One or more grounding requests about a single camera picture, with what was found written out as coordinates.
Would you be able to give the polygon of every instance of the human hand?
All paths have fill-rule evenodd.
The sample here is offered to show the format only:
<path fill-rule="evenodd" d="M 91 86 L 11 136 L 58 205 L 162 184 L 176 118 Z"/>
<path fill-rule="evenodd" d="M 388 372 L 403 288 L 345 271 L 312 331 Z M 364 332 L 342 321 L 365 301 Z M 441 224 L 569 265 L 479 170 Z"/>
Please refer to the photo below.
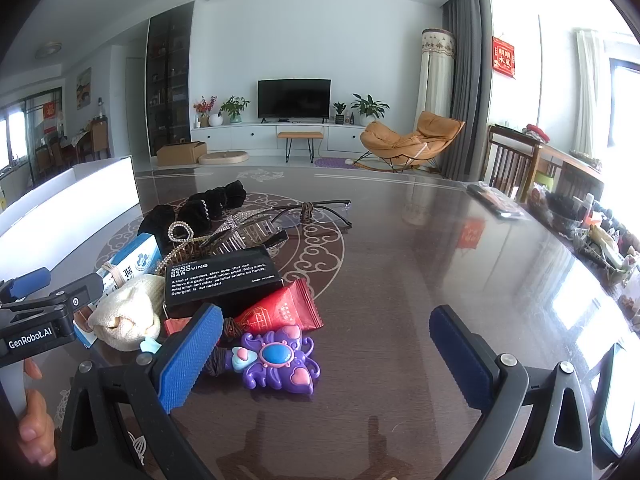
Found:
<path fill-rule="evenodd" d="M 42 372 L 33 359 L 24 360 L 24 372 L 31 378 L 39 380 Z M 27 389 L 27 413 L 18 424 L 22 449 L 29 462 L 38 462 L 43 467 L 56 459 L 56 448 L 53 444 L 53 420 L 47 414 L 47 403 L 38 390 Z"/>

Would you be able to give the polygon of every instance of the gray curtain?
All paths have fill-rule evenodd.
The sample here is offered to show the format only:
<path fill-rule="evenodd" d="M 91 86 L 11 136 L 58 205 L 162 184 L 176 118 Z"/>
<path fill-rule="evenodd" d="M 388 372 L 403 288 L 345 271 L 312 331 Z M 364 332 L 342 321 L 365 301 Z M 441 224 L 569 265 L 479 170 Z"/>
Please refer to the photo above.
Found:
<path fill-rule="evenodd" d="M 482 18 L 480 0 L 449 0 L 442 6 L 443 28 L 456 38 L 451 117 L 465 126 L 443 152 L 442 176 L 468 179 L 476 143 L 482 61 Z"/>

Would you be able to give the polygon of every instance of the black box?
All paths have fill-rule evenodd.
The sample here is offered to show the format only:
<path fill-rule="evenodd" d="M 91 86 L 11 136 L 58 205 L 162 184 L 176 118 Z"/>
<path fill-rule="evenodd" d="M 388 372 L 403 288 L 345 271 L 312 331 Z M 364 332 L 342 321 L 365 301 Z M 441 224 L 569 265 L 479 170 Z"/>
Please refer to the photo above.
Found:
<path fill-rule="evenodd" d="M 210 301 L 225 317 L 236 317 L 282 287 L 282 279 L 264 246 L 169 266 L 167 308 Z"/>

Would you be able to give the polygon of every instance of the pink heart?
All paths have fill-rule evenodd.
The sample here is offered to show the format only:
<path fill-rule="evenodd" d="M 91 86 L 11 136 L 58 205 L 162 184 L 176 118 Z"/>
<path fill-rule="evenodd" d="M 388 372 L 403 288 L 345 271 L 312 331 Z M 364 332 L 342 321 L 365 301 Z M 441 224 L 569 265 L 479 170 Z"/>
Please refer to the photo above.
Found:
<path fill-rule="evenodd" d="M 293 384 L 311 384 L 311 376 L 306 368 L 298 367 L 291 375 Z"/>
<path fill-rule="evenodd" d="M 249 351 L 246 348 L 239 348 L 236 355 L 242 359 L 242 361 L 246 361 L 249 358 Z"/>
<path fill-rule="evenodd" d="M 302 335 L 298 325 L 285 326 L 282 331 L 291 339 L 298 339 Z"/>

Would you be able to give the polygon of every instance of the white cabinet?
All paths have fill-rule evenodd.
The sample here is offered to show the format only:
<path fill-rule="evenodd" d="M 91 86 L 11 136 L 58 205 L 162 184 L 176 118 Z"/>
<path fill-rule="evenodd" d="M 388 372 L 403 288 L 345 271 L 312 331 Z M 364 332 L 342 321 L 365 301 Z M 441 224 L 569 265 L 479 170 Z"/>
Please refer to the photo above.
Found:
<path fill-rule="evenodd" d="M 208 152 L 231 149 L 231 130 L 214 126 L 211 128 L 197 128 L 191 131 L 191 140 L 200 140 L 207 143 Z"/>
<path fill-rule="evenodd" d="M 329 126 L 329 143 L 327 149 L 332 152 L 364 153 L 367 150 L 360 142 L 361 133 L 361 128 Z"/>
<path fill-rule="evenodd" d="M 251 124 L 230 126 L 232 150 L 275 150 L 278 147 L 276 126 Z"/>
<path fill-rule="evenodd" d="M 322 132 L 324 139 L 314 141 L 317 152 L 356 154 L 367 151 L 360 142 L 362 131 L 362 127 L 350 124 L 240 123 L 194 129 L 191 131 L 191 140 L 206 142 L 209 152 L 245 150 L 250 155 L 252 151 L 254 155 L 284 155 L 287 141 L 278 138 L 280 132 Z M 308 150 L 305 139 L 294 139 L 292 147 L 294 153 L 300 150 L 298 155 Z"/>

